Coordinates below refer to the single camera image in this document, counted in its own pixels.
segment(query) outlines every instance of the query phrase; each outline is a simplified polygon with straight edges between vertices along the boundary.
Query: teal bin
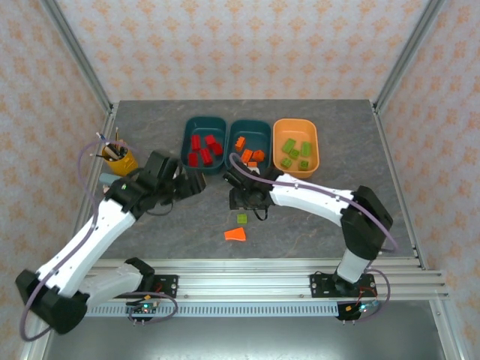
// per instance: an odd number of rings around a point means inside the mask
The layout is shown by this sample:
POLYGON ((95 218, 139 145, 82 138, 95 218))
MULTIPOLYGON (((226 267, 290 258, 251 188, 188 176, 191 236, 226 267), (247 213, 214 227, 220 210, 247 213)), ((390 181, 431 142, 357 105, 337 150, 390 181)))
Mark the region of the teal bin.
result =
POLYGON ((245 149, 250 149, 253 152, 262 150, 265 153, 265 160, 258 163, 258 168, 262 173, 272 163, 272 126, 260 120, 237 120, 230 126, 225 149, 224 159, 227 168, 231 167, 229 159, 230 153, 235 152, 239 156, 242 156, 245 149), (237 152, 235 150, 235 144, 239 137, 245 138, 245 146, 242 151, 237 152))
POLYGON ((205 175, 218 174, 224 165, 224 154, 227 140, 227 123, 222 118, 215 118, 210 116, 198 116, 191 118, 185 125, 183 142, 180 151, 180 160, 187 169, 200 170, 205 175), (215 156, 212 151, 210 155, 213 159, 211 166, 203 166, 202 158, 198 152, 199 167, 188 166, 188 154, 192 152, 191 137, 192 135, 200 135, 200 145, 206 148, 205 137, 213 135, 217 143, 222 145, 223 154, 215 156))

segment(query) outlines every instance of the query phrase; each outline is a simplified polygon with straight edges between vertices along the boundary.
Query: red block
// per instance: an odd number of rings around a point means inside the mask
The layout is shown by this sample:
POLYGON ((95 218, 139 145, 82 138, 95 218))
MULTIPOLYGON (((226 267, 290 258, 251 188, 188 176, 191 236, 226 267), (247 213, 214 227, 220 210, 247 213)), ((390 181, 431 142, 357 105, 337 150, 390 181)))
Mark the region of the red block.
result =
POLYGON ((192 151, 199 152, 200 148, 200 135, 192 135, 192 151))
POLYGON ((216 156, 222 155, 224 153, 222 145, 220 145, 218 142, 214 142, 214 144, 211 146, 211 150, 216 156))
POLYGON ((198 155, 195 152, 188 154, 188 166, 189 167, 198 167, 198 155))
POLYGON ((213 146, 213 144, 215 144, 215 138, 213 135, 207 135, 205 136, 205 142, 207 144, 207 146, 210 148, 213 146))
POLYGON ((206 167, 209 167, 213 164, 212 156, 207 148, 200 149, 200 156, 202 157, 203 165, 206 167))

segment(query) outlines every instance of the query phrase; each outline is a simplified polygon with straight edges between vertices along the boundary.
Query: orange bin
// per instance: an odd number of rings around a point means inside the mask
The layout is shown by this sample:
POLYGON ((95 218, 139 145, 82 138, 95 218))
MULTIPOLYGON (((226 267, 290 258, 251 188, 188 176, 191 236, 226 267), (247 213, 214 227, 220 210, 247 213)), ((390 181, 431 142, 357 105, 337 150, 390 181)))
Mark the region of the orange bin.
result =
POLYGON ((278 169, 299 179, 306 179, 312 176, 320 165, 320 152, 318 149, 317 127, 311 121, 304 118, 281 118, 273 125, 273 164, 278 169), (311 144, 309 157, 298 157, 293 160, 288 154, 282 151, 288 139, 296 141, 294 149, 300 150, 304 141, 311 144), (285 169, 281 166, 284 158, 292 160, 292 166, 285 169), (299 170, 299 162, 308 161, 307 170, 299 170))

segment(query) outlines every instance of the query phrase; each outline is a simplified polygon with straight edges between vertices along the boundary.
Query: green block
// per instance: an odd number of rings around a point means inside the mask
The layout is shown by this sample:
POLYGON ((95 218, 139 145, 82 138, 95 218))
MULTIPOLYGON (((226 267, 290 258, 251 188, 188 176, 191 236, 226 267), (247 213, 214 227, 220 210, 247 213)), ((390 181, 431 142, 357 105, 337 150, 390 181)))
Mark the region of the green block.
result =
POLYGON ((289 154, 292 151, 293 146, 295 146, 295 143, 296 141, 294 139, 288 139, 285 142, 285 145, 283 145, 282 147, 282 152, 289 154))
POLYGON ((301 156, 303 156, 304 158, 306 158, 307 156, 310 156, 311 149, 312 149, 312 144, 307 141, 304 141, 301 144, 301 150, 300 150, 301 156))
POLYGON ((292 161, 288 157, 285 157, 280 163, 280 165, 285 169, 288 169, 289 167, 292 166, 292 161))
POLYGON ((292 151, 289 153, 289 156, 293 159, 293 160, 297 160, 299 158, 299 155, 300 155, 300 151, 296 150, 296 149, 292 149, 292 151))
POLYGON ((308 161, 302 160, 298 163, 298 169, 301 171, 307 171, 308 170, 308 161))
POLYGON ((247 223, 247 214, 238 214, 237 224, 246 224, 246 223, 247 223))

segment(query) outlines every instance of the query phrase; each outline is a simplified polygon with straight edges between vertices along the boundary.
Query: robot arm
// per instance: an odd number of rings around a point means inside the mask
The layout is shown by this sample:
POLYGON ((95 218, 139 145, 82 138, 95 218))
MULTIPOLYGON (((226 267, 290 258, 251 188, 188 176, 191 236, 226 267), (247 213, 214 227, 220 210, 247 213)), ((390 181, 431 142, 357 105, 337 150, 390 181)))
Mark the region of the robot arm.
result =
MULTIPOLYGON (((237 162, 237 164, 245 172, 259 177, 243 163, 237 162)), ((385 235, 370 219, 338 198, 324 195, 313 189, 255 181, 241 174, 235 167, 229 169, 224 178, 234 187, 229 195, 231 209, 267 210, 271 205, 290 206, 319 215, 341 227, 346 250, 335 274, 332 275, 332 286, 343 296, 356 292, 358 288, 356 284, 368 264, 377 258, 385 240, 385 235)), ((392 218, 368 187, 361 186, 357 191, 329 189, 298 180, 275 168, 267 169, 261 178, 327 190, 362 205, 385 228, 392 227, 392 218)))
POLYGON ((93 218, 35 273, 29 270, 20 273, 15 282, 23 302, 52 274, 41 287, 31 310, 59 334, 65 334, 77 326, 88 308, 122 293, 149 291, 155 271, 137 258, 127 260, 108 274, 86 279, 85 276, 105 250, 146 211, 157 203, 168 205, 191 197, 205 186, 201 173, 185 172, 181 163, 169 154, 153 151, 144 168, 112 183, 98 207, 93 233, 54 274, 53 269, 84 239, 93 218))

